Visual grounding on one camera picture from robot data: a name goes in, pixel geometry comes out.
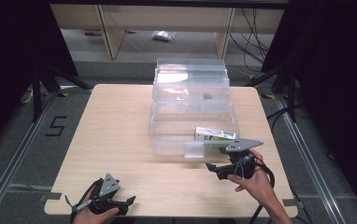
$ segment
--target wooden table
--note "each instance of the wooden table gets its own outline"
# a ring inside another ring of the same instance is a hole
[[[205,162],[228,164],[226,155],[202,159],[158,156],[148,138],[152,86],[97,85],[85,108],[52,191],[60,200],[47,200],[50,215],[71,213],[65,202],[77,203],[93,181],[111,173],[121,182],[114,200],[136,196],[127,216],[133,217],[251,217],[258,203],[236,184],[219,180]],[[264,141],[256,149],[276,178],[278,198],[292,200],[287,177],[259,100],[250,87],[232,87],[241,137]],[[286,206],[290,217],[296,206]],[[259,217],[267,217],[263,209]]]

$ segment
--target stacked plastic container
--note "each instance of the stacked plastic container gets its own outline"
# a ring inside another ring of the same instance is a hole
[[[159,59],[153,82],[149,138],[158,155],[202,158],[226,141],[196,139],[203,127],[240,136],[222,60]]]

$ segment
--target transparent plastic box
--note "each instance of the transparent plastic box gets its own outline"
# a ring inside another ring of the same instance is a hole
[[[197,127],[240,136],[222,60],[158,60],[149,139],[158,155],[202,158],[228,141],[195,140]]]

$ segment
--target hand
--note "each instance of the hand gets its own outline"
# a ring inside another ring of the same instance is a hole
[[[263,156],[260,153],[254,149],[251,149],[250,152],[257,158],[257,163],[263,164]],[[279,202],[275,191],[272,189],[266,172],[261,167],[255,166],[254,175],[250,179],[245,179],[237,175],[228,175],[227,178],[239,185],[235,189],[236,192],[243,189],[247,190],[248,193],[266,209],[266,212],[271,217],[273,223],[292,223],[292,220],[287,215],[283,205]]]
[[[82,203],[85,203],[86,201],[89,200],[93,190],[94,187],[89,191],[89,193],[86,195]],[[120,212],[119,208],[111,208],[100,215],[96,215],[91,210],[89,210],[88,207],[85,207],[79,212],[77,212],[76,216],[74,217],[73,223],[74,224],[101,224],[104,221],[108,220],[109,218],[114,217],[119,212]]]

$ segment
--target gray floor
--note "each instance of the gray floor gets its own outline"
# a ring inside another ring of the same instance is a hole
[[[176,33],[169,42],[152,40],[151,31],[138,31],[127,34],[121,45],[117,59],[107,58],[103,39],[100,36],[85,36],[79,30],[62,30],[67,46],[79,70],[80,77],[90,84],[97,83],[139,83],[151,84],[153,69],[158,58],[217,58],[212,34]],[[268,46],[272,35],[260,35],[260,40]],[[234,39],[245,46],[243,36],[235,34]],[[258,48],[248,47],[258,57],[262,55]],[[250,56],[244,57],[234,42],[230,40],[225,63],[233,86],[242,86],[249,82],[249,76],[260,76],[261,64]],[[71,85],[60,80],[62,85]],[[270,94],[273,78],[260,84],[260,94]],[[72,91],[66,97],[43,96],[43,102],[49,100],[50,108],[37,129],[14,175],[7,193],[0,203],[0,223],[68,223],[68,216],[48,216],[43,212],[44,197],[50,192],[54,179],[59,172],[65,152],[77,128],[81,114],[89,99],[88,91]],[[279,110],[277,100],[261,99],[264,112],[270,115]],[[346,223],[357,223],[357,198],[336,163],[327,158],[328,147],[323,143],[317,128],[304,108],[295,111],[296,125],[305,139],[317,168],[321,171],[326,186],[332,192]],[[48,137],[55,133],[50,125],[56,116],[58,125],[64,126],[61,136]],[[32,102],[18,107],[5,129],[0,132],[0,177],[6,171],[10,159],[21,145],[21,140],[31,128]],[[336,223],[329,216],[317,184],[305,164],[300,149],[294,142],[287,122],[283,117],[277,119],[273,135],[278,146],[285,172],[293,189],[304,202],[313,223]],[[304,210],[299,210],[300,218],[307,223]],[[238,219],[236,223],[247,223],[248,219]],[[161,219],[141,219],[137,223],[158,223]],[[266,218],[259,218],[257,223],[266,223]],[[302,223],[293,218],[294,223]],[[177,219],[175,223],[218,223],[217,219]]]

